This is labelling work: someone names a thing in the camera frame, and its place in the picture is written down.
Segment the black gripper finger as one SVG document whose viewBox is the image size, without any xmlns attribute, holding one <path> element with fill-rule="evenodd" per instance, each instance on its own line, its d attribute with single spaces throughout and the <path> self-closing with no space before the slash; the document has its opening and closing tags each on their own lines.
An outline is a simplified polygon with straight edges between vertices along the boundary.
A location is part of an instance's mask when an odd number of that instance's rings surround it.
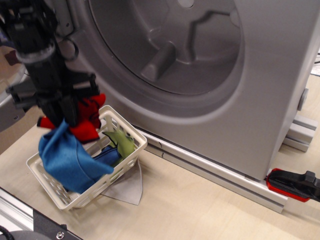
<svg viewBox="0 0 320 240">
<path fill-rule="evenodd" d="M 61 100 L 61 110 L 65 121 L 70 127 L 78 124 L 78 100 L 73 95 L 64 96 Z"/>
<path fill-rule="evenodd" d="M 41 103 L 40 108 L 55 127 L 63 121 L 63 113 L 57 101 Z"/>
</svg>

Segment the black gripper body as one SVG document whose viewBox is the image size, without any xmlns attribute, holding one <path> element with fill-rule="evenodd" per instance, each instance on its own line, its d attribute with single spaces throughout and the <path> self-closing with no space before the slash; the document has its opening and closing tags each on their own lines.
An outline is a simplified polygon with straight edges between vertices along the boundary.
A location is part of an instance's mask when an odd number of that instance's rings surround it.
<svg viewBox="0 0 320 240">
<path fill-rule="evenodd" d="M 16 108 L 38 106 L 49 110 L 76 110 L 79 100 L 100 94 L 96 76 L 70 70 L 55 48 L 33 52 L 17 49 L 15 56 L 29 74 L 28 79 L 5 89 Z"/>
</svg>

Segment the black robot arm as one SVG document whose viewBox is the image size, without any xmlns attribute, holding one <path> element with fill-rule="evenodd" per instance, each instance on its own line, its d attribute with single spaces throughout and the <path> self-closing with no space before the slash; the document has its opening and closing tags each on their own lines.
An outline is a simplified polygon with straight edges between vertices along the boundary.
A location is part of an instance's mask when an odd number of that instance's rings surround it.
<svg viewBox="0 0 320 240">
<path fill-rule="evenodd" d="M 79 121 L 78 102 L 99 95 L 93 73 L 70 70 L 58 46 L 58 20 L 43 0 L 2 0 L 0 29 L 13 43 L 17 59 L 30 79 L 11 85 L 6 92 L 16 108 L 38 106 L 54 126 Z"/>
</svg>

